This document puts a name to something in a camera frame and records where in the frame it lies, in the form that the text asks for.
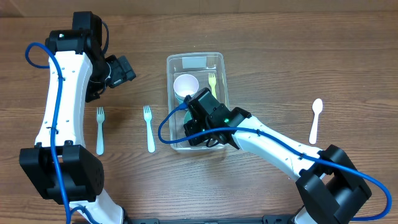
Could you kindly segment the yellow fork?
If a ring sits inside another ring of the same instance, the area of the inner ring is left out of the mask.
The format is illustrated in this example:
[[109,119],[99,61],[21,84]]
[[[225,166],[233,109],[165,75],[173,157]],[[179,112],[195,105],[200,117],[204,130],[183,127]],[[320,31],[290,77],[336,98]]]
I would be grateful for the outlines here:
[[209,83],[209,86],[211,87],[211,93],[212,93],[212,95],[215,97],[215,98],[217,98],[217,95],[216,95],[216,76],[215,76],[215,74],[214,73],[209,73],[208,74],[208,83]]

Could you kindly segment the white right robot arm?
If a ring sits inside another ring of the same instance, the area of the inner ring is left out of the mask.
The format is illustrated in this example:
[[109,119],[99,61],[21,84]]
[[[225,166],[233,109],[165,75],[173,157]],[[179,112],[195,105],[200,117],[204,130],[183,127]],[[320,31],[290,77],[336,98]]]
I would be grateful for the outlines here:
[[184,129],[191,145],[214,139],[260,156],[293,179],[303,207],[291,223],[349,223],[372,195],[344,150],[301,144],[241,108],[194,115]]

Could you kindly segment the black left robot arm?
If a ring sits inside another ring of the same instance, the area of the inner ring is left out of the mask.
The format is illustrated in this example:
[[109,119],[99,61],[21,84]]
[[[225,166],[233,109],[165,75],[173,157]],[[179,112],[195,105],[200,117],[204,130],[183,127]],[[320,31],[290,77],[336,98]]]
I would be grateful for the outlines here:
[[89,223],[130,223],[104,189],[101,161],[87,150],[85,105],[135,75],[124,57],[106,56],[109,34],[97,28],[54,30],[40,48],[50,72],[44,118],[19,164],[40,196],[63,205],[65,221],[80,213]]

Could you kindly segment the white cup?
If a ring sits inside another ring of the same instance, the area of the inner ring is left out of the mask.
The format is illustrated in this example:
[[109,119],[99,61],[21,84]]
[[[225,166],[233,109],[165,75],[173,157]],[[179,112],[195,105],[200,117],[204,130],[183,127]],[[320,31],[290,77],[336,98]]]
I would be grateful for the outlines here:
[[185,98],[199,90],[199,82],[193,75],[183,74],[175,79],[173,88],[177,97]]

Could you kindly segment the green cup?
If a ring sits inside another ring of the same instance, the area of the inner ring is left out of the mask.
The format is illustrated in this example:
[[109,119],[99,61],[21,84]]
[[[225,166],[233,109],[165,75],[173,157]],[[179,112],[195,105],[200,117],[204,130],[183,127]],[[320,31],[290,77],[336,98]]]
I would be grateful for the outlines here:
[[[177,93],[174,93],[174,95],[175,95],[175,98],[177,99],[177,101],[178,101],[179,104],[183,103],[183,102],[184,102],[184,99],[186,98],[186,96],[188,96],[188,95],[180,96],[180,95],[178,95]],[[195,93],[194,93],[194,94],[191,94],[191,95],[189,95],[189,96],[190,96],[191,98],[193,98],[193,97],[195,96]]]

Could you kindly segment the white fork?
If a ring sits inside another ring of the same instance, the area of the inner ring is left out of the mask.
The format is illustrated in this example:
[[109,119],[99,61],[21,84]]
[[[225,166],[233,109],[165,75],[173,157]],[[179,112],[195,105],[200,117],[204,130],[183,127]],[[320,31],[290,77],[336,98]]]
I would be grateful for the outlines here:
[[147,127],[147,148],[150,153],[154,153],[155,152],[155,141],[154,141],[154,136],[152,133],[152,126],[151,126],[152,112],[150,110],[150,106],[145,105],[143,107],[143,112],[144,112],[144,121],[146,122],[146,127]]

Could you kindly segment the light blue fork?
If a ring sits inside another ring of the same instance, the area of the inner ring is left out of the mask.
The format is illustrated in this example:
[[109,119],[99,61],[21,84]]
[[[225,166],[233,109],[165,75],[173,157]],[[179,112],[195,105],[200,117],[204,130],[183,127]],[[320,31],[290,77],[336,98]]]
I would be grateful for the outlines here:
[[100,156],[104,153],[103,123],[105,121],[105,115],[103,107],[97,107],[96,120],[98,123],[96,153]]

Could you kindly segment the teal bowl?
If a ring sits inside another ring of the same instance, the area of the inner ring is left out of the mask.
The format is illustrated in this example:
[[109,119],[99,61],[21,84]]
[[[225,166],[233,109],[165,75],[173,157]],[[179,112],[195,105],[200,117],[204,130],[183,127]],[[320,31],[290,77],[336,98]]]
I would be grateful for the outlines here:
[[183,123],[186,124],[192,119],[191,112],[187,111],[184,116]]

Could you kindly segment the white spoon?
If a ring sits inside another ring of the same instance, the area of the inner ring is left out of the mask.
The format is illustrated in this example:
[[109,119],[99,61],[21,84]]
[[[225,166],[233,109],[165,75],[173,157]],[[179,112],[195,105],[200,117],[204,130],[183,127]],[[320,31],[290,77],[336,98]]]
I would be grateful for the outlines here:
[[319,120],[319,115],[323,110],[323,101],[320,98],[317,98],[312,105],[312,111],[314,113],[313,116],[313,123],[312,123],[312,128],[310,130],[310,135],[309,135],[309,143],[310,144],[315,144],[317,141],[317,134],[318,134],[318,120]]

